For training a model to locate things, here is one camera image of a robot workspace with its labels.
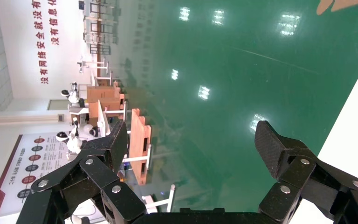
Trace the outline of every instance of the informational poster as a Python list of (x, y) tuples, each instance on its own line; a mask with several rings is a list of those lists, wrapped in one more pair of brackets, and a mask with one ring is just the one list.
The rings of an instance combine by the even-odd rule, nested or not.
[(55, 133), (20, 135), (0, 177), (0, 216), (18, 213), (32, 183), (68, 163)]

